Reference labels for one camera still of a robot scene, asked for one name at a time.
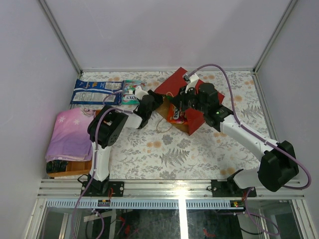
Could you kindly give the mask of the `orange candy bag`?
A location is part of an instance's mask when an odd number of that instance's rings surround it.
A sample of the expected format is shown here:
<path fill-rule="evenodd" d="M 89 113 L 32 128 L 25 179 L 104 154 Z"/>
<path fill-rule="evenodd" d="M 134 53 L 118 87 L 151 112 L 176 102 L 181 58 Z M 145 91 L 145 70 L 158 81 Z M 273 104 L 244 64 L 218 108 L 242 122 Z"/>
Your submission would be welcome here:
<path fill-rule="evenodd" d="M 166 121 L 175 124 L 188 124 L 185 112 L 181 111 L 173 104 L 169 105 Z"/>

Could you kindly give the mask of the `green Fox's candy bag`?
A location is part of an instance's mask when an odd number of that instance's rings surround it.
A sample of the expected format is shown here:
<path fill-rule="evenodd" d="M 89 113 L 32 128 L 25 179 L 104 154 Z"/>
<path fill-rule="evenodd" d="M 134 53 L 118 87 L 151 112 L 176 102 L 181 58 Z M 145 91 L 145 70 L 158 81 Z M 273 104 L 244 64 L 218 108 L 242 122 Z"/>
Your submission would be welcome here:
<path fill-rule="evenodd" d="M 134 91 L 137 86 L 145 89 L 146 83 L 140 80 L 126 80 L 124 83 L 122 104 L 123 105 L 138 105 L 139 100 L 135 97 Z"/>

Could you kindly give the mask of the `blue chips bag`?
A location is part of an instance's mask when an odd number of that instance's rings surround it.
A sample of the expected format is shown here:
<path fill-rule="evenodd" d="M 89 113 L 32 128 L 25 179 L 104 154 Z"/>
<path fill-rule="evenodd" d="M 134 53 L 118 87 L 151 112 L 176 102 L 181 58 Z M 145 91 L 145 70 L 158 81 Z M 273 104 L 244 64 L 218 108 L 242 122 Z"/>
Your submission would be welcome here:
<path fill-rule="evenodd" d="M 122 103 L 124 82 L 87 82 L 76 80 L 70 104 L 116 105 Z"/>

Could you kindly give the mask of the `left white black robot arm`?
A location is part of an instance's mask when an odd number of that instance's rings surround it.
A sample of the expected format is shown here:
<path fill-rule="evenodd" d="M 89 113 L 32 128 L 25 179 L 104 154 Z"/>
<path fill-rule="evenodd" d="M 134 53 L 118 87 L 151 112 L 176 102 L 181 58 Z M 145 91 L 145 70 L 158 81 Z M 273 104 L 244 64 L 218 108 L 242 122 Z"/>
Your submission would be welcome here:
<path fill-rule="evenodd" d="M 146 92 L 137 88 L 134 96 L 139 105 L 132 112 L 105 105 L 89 124 L 87 132 L 92 142 L 93 156 L 88 181 L 82 184 L 84 195 L 102 197 L 111 191 L 109 161 L 112 145 L 124 128 L 145 127 L 153 111 L 163 104 L 163 96 L 152 90 Z"/>

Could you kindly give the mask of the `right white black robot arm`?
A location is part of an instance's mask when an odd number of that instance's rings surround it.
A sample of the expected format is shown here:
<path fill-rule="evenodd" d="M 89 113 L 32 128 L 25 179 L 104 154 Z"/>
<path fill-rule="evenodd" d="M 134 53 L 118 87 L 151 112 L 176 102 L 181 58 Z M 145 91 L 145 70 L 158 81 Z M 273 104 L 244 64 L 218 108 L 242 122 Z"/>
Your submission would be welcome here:
<path fill-rule="evenodd" d="M 221 190 L 235 197 L 257 186 L 276 192 L 298 175 L 293 146 L 287 141 L 279 143 L 267 138 L 242 123 L 233 111 L 220 103 L 218 91 L 211 83 L 203 83 L 198 89 L 182 87 L 170 102 L 181 111 L 200 111 L 210 127 L 236 140 L 260 161 L 259 168 L 241 169 L 229 176 L 219 186 Z"/>

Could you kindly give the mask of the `floral table mat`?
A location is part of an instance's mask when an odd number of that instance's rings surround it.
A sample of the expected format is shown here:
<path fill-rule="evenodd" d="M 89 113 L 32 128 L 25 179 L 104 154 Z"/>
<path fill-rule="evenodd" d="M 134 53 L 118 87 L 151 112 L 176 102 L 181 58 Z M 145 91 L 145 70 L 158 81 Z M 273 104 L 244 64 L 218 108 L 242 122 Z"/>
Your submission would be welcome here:
<path fill-rule="evenodd" d="M 198 76 L 224 95 L 243 122 L 268 135 L 263 109 L 250 71 L 203 71 Z M 112 179 L 225 179 L 259 160 L 245 147 L 206 124 L 188 135 L 153 113 L 141 130 L 124 129 L 110 154 Z"/>

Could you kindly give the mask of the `pink folded cloth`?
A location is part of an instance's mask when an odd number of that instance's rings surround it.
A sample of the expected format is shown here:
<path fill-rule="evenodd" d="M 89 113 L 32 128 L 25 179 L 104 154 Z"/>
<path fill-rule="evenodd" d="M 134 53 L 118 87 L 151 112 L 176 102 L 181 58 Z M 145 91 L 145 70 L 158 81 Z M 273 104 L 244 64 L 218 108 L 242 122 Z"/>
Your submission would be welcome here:
<path fill-rule="evenodd" d="M 94 116 L 95 111 L 86 108 L 59 113 L 45 155 L 46 161 L 90 161 L 92 144 L 87 129 Z"/>

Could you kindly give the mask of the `wooden organizer tray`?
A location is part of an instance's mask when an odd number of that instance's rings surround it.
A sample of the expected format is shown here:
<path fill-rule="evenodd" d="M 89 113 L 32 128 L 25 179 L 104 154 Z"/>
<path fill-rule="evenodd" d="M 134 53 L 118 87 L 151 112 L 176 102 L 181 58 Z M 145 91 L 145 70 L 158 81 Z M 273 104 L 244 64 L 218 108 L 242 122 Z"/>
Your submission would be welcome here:
<path fill-rule="evenodd" d="M 85 174 L 90 170 L 91 160 L 85 162 L 54 160 L 46 162 L 46 172 L 50 177 Z"/>

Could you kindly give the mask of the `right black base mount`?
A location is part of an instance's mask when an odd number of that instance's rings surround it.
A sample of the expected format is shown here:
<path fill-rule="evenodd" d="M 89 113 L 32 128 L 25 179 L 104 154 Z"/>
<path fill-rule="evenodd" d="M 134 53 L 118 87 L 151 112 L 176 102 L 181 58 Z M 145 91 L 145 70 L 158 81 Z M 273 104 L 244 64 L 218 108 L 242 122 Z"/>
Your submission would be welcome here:
<path fill-rule="evenodd" d="M 233 181 L 211 180 L 211 190 L 213 197 L 230 198 L 245 197 L 249 188 L 241 189 Z"/>

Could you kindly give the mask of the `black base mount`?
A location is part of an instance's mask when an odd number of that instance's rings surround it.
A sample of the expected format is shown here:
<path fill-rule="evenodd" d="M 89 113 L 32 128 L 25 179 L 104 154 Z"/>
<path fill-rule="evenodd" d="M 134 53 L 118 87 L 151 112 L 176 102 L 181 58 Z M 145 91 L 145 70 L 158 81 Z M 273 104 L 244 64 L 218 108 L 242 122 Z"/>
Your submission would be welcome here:
<path fill-rule="evenodd" d="M 241 189 L 233 181 L 211 180 L 211 190 L 213 197 L 230 198 L 245 197 L 249 188 Z"/>
<path fill-rule="evenodd" d="M 99 182 L 93 180 L 89 185 L 84 197 L 122 197 L 125 183 L 123 181 Z"/>

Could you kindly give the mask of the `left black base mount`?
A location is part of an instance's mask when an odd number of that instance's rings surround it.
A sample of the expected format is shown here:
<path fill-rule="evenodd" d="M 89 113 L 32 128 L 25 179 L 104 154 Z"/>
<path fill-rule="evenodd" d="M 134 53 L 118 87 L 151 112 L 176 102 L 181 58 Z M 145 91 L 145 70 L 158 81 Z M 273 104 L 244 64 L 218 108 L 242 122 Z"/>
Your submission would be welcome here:
<path fill-rule="evenodd" d="M 125 183 L 123 181 L 99 182 L 93 180 L 89 185 L 84 197 L 122 197 Z"/>

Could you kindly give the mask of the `aluminium front rail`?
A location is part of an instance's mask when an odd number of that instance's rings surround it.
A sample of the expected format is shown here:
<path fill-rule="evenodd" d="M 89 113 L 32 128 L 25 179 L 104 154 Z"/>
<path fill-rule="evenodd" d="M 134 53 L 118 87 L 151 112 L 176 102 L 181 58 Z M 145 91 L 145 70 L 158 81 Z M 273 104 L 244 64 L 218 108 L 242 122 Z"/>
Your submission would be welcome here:
<path fill-rule="evenodd" d="M 212 197 L 206 188 L 211 186 L 209 180 L 122 180 L 124 182 L 124 199 L 204 199 Z M 76 179 L 43 179 L 37 198 L 76 199 L 81 193 L 81 184 Z M 277 192 L 264 187 L 255 188 L 257 198 L 262 200 L 304 199 L 305 192 L 281 188 Z"/>

